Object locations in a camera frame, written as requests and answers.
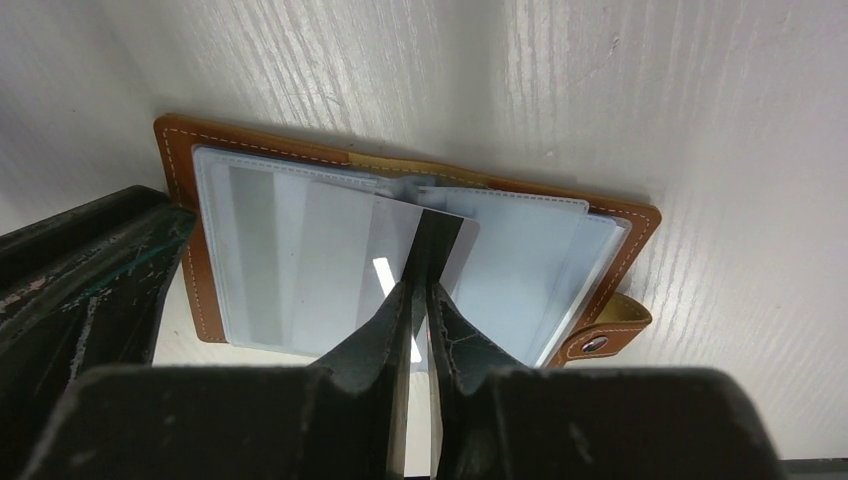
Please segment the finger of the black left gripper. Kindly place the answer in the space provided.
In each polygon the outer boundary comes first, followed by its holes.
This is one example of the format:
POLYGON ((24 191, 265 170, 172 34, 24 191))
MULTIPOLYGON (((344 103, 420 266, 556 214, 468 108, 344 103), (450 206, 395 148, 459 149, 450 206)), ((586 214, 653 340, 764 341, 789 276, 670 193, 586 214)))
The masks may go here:
POLYGON ((148 365, 194 212, 131 186, 1 238, 1 475, 24 468, 68 385, 148 365))

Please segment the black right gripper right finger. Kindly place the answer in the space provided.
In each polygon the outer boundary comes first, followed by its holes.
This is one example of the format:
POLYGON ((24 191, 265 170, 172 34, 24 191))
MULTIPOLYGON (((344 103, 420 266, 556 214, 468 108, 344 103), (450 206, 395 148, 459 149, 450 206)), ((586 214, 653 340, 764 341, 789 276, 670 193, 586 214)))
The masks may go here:
POLYGON ((707 368, 535 369, 427 288, 439 479, 781 479, 740 386, 707 368))

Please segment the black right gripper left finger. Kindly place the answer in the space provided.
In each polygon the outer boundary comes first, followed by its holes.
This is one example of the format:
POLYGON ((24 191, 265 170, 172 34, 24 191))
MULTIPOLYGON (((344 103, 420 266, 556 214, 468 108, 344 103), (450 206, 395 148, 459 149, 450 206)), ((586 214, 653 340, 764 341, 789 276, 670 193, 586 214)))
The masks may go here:
POLYGON ((26 479, 400 479, 412 291, 300 367, 94 369, 61 397, 26 479))

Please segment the brown leather card holder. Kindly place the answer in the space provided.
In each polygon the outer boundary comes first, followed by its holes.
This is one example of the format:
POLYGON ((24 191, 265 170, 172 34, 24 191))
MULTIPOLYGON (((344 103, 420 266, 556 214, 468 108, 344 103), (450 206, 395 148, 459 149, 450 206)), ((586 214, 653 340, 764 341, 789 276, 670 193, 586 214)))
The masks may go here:
POLYGON ((185 115, 154 123, 172 199, 200 223, 183 258, 198 337, 278 351, 306 189, 326 183, 471 218, 461 313, 531 367, 617 354, 651 323, 618 286, 661 222, 651 205, 430 161, 372 156, 185 115))

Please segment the white card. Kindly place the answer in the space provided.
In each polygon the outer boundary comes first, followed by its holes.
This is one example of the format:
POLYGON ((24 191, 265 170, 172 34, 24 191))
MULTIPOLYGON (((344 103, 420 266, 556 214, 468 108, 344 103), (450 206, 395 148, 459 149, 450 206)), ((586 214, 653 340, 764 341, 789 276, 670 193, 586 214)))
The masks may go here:
POLYGON ((281 298, 283 340, 320 357, 367 322, 401 279, 422 226, 446 222, 447 255, 425 262, 454 286, 480 232, 477 221, 341 186, 306 189, 289 289, 281 298))

